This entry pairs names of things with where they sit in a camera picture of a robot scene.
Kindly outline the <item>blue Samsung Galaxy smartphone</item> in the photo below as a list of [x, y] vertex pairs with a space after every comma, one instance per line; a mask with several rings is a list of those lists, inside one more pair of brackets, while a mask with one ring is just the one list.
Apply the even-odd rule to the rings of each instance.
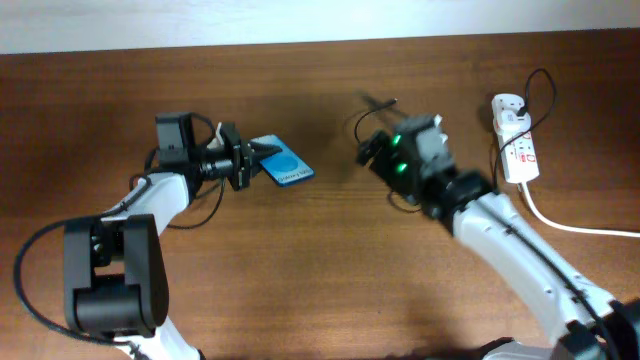
[[280, 187], [291, 186], [315, 176], [315, 171], [276, 135], [252, 139], [262, 145], [278, 146], [281, 151], [260, 161], [262, 169]]

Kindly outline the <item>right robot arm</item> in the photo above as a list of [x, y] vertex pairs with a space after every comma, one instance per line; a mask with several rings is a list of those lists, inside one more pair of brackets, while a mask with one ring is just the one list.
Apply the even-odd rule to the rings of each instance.
[[357, 162], [440, 222], [511, 287], [549, 344], [503, 337], [461, 359], [636, 359], [639, 302], [617, 300], [558, 254], [478, 171], [459, 170], [438, 115], [407, 117], [357, 141]]

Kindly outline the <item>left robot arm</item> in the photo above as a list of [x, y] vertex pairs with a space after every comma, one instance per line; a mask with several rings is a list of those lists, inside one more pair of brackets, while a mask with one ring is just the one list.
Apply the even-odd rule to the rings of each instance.
[[205, 181], [249, 186], [260, 162], [281, 147], [241, 138], [234, 124], [195, 139], [193, 112], [155, 118], [158, 165], [147, 165], [111, 210], [64, 227], [64, 312], [69, 327], [132, 359], [200, 359], [168, 316], [169, 287], [159, 241]]

